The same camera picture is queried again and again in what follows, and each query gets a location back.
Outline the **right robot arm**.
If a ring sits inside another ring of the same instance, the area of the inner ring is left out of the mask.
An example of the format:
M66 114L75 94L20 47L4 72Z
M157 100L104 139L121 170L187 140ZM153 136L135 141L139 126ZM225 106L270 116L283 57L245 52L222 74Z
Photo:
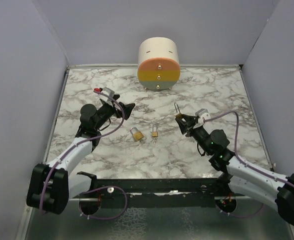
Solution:
M230 179L216 183L217 192L227 196L231 192L248 196L275 209L280 217L294 226L294 173L279 174L241 158L237 150L228 149L229 140L222 129L208 133L203 125L205 114L195 116L179 113L175 120L186 137L192 137L204 154L210 156L211 166Z

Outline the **large brass padlock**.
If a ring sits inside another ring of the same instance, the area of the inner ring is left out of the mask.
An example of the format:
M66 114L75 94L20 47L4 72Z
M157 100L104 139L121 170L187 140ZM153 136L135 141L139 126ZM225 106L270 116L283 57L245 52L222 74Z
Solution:
M143 141L144 135L138 128L132 127L130 133L136 142Z

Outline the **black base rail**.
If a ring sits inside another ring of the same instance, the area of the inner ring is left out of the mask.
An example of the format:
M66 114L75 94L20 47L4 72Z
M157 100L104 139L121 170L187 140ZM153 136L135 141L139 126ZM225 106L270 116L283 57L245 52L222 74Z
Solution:
M75 197L81 202L101 204L102 208L213 208L215 200L233 195L228 184L218 178L96 179L93 188L114 188Z

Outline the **round three-drawer storage box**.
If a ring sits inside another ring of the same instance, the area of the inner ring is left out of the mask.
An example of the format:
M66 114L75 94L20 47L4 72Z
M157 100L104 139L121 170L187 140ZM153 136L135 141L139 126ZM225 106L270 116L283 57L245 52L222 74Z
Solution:
M172 88L181 73L177 46L169 38L151 37L139 47L137 77L144 88L166 90Z

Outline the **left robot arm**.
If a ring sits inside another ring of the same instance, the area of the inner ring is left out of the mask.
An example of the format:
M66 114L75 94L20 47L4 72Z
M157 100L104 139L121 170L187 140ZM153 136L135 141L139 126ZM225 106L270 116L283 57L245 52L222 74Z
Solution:
M97 193L96 176L80 172L71 177L78 164L99 145L104 137L102 126L112 116L129 119L134 103L118 102L118 94L99 92L100 108L85 104L80 109L80 126L71 145L49 163L37 164L31 174L26 204L41 213L61 214L68 201L77 195L92 197Z

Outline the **small brass padlock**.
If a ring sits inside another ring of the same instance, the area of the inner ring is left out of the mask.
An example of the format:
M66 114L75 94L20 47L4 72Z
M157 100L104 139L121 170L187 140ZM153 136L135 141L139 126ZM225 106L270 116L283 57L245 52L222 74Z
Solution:
M152 124L152 132L151 132L151 136L152 136L153 138L157 138L158 135L159 135L159 133L158 133L158 125L157 125L157 123L153 123L153 124Z
M182 114L181 114L180 108L179 108L179 106L178 106L178 104L176 102L174 102L174 107L175 107L175 111L176 111L175 118L181 120L182 119Z

